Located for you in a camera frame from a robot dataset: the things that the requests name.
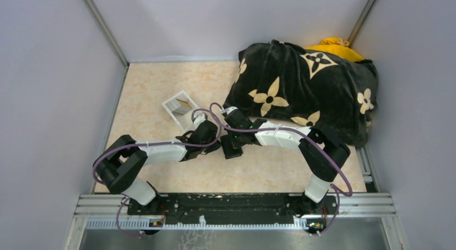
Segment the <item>black leather card holder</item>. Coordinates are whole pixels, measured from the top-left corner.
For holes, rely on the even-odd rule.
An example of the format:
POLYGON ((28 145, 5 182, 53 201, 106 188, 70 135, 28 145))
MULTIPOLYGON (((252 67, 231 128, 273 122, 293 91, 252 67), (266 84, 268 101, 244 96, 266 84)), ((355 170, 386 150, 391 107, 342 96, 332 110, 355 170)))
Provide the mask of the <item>black leather card holder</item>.
POLYGON ((243 150, 241 148, 234 148, 233 141, 228 134, 221 136, 220 143, 225 159, 228 160, 242 156, 243 150))

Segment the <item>white plastic card tray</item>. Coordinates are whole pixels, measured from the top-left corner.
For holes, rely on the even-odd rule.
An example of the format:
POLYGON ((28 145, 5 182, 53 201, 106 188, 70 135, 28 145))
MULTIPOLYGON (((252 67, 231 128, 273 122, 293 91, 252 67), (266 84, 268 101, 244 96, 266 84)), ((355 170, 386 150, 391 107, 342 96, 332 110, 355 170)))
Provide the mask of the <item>white plastic card tray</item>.
POLYGON ((182 131, 187 132, 196 128, 192 120, 192 113, 199 106, 186 91, 182 90, 165 100, 162 106, 182 131))

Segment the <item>black floral plush blanket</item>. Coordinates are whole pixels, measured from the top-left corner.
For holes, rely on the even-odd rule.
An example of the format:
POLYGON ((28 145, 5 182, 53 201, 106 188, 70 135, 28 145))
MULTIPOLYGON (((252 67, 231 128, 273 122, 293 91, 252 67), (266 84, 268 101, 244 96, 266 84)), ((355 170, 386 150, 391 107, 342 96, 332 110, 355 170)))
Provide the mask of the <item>black floral plush blanket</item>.
POLYGON ((251 44, 238 58, 224 107, 248 117, 325 124, 348 145, 367 143, 379 86, 371 60, 349 61, 277 40, 251 44))

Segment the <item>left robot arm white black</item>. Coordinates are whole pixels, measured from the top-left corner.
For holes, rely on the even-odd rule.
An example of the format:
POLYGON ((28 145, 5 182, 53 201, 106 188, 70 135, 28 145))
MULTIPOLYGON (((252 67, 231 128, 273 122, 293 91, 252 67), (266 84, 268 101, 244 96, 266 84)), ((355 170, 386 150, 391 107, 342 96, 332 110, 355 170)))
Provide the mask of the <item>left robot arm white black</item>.
POLYGON ((109 193, 122 194, 138 203, 147 214, 161 208, 161 197, 149 183, 139 178, 144 166, 160 162, 183 162, 220 148, 218 127, 205 120, 196 130, 172 140, 140 142, 126 134, 119 137, 93 164, 92 174, 109 193))

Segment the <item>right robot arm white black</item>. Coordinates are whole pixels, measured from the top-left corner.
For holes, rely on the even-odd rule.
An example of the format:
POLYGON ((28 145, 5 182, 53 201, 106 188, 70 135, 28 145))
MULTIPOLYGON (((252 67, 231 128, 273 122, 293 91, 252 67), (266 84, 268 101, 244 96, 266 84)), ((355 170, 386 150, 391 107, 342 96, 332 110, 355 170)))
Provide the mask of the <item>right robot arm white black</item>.
POLYGON ((277 146, 299 151, 312 175, 303 193, 303 207, 317 213, 324 197, 341 171, 351 151, 327 125, 291 127, 265 119, 251 121, 237 107, 223 111, 233 148, 244 145, 277 146))

